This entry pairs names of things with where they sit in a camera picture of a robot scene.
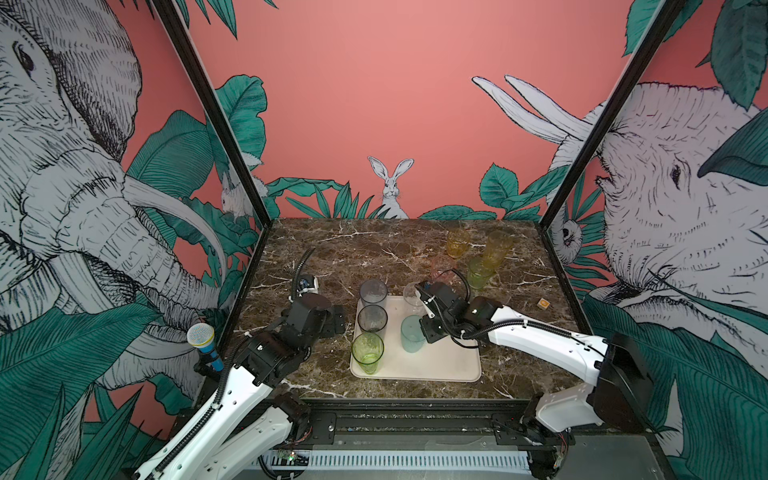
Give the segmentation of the clear pink tall tumbler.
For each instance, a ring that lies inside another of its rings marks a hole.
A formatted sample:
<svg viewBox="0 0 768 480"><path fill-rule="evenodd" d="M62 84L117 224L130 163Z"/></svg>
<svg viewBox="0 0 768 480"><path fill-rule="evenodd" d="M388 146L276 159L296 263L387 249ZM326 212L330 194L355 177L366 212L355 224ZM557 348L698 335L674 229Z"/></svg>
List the clear pink tall tumbler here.
<svg viewBox="0 0 768 480"><path fill-rule="evenodd" d="M411 282L403 288L403 300L408 305L409 311L412 315L423 316L425 313L425 307L421 300L420 292L416 286L416 282Z"/></svg>

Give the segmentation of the teal frosted tumbler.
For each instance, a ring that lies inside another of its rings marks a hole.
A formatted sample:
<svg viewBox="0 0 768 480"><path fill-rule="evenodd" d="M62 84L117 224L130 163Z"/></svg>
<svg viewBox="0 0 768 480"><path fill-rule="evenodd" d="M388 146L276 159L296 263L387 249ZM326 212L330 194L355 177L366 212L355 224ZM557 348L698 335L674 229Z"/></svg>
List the teal frosted tumbler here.
<svg viewBox="0 0 768 480"><path fill-rule="evenodd" d="M421 330L420 317L410 315L403 319L401 323L401 345L407 353L418 352L426 343L425 336Z"/></svg>

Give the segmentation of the dark smoky transparent tumbler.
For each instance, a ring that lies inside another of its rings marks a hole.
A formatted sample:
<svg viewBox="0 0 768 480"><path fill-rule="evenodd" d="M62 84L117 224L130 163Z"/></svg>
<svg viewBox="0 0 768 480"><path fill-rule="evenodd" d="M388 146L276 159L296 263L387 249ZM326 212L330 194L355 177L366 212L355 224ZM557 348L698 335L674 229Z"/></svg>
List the dark smoky transparent tumbler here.
<svg viewBox="0 0 768 480"><path fill-rule="evenodd" d="M362 333L374 333L383 337L388 325L388 313L380 305L364 305L357 315L357 326Z"/></svg>

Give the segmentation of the light green faceted tumbler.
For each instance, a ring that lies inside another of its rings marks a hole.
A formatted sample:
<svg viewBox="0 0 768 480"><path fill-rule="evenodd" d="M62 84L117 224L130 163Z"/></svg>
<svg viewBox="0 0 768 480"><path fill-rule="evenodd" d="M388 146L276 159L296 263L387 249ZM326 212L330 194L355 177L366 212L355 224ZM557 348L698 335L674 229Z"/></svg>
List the light green faceted tumbler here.
<svg viewBox="0 0 768 480"><path fill-rule="evenodd" d="M383 339L376 333L364 332L352 343L352 357L365 374L377 372L385 351Z"/></svg>

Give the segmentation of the blue-grey transparent tumbler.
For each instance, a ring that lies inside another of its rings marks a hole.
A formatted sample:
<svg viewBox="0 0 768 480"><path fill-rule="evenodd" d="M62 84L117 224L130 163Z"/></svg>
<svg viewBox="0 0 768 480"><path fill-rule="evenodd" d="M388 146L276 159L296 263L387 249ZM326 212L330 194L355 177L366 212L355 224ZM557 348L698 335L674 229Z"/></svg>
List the blue-grey transparent tumbler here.
<svg viewBox="0 0 768 480"><path fill-rule="evenodd" d="M380 279L365 280L359 288L359 298L363 306L378 305L388 297L388 286Z"/></svg>

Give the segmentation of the amber faceted tumbler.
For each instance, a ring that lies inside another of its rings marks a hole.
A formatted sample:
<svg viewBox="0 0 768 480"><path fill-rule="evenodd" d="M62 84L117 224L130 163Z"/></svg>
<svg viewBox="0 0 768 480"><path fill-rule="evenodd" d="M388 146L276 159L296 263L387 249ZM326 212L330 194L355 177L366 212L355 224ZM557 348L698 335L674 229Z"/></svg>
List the amber faceted tumbler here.
<svg viewBox="0 0 768 480"><path fill-rule="evenodd" d="M459 259L471 248L471 233L464 226L457 226L448 230L445 251L453 258Z"/></svg>

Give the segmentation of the yellow tall tumbler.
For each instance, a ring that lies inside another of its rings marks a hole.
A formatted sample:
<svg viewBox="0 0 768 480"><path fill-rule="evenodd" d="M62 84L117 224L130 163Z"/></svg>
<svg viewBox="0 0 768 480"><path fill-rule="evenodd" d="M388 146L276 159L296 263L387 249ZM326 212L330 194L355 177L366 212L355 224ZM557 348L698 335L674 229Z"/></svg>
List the yellow tall tumbler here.
<svg viewBox="0 0 768 480"><path fill-rule="evenodd" d="M486 239L485 249L482 255L482 263L486 268L495 270L504 261L511 249L512 237L502 230L492 231Z"/></svg>

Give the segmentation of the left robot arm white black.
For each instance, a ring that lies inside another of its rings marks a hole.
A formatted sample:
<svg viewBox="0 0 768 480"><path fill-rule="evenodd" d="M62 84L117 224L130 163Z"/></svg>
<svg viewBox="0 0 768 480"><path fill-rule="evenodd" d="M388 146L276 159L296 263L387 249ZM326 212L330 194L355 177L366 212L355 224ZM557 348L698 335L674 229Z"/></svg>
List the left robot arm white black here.
<svg viewBox="0 0 768 480"><path fill-rule="evenodd" d="M226 364L214 393L178 434L139 466L136 479L232 479L285 442L306 437L310 408L275 392L314 344L345 333L347 315L326 297L305 293L253 334Z"/></svg>

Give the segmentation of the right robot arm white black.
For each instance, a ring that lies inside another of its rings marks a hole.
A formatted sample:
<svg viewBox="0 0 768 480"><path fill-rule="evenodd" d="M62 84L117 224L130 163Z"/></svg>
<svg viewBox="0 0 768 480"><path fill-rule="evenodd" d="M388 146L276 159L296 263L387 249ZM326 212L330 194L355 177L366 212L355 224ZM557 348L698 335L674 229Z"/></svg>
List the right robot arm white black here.
<svg viewBox="0 0 768 480"><path fill-rule="evenodd" d="M628 433L650 428L645 410L653 380L630 338L572 332L485 297L466 302L422 292L420 299L427 310L421 330L429 343L444 337L461 344L485 341L537 357L581 380L533 402L532 411L520 420L529 435L560 434L585 425Z"/></svg>

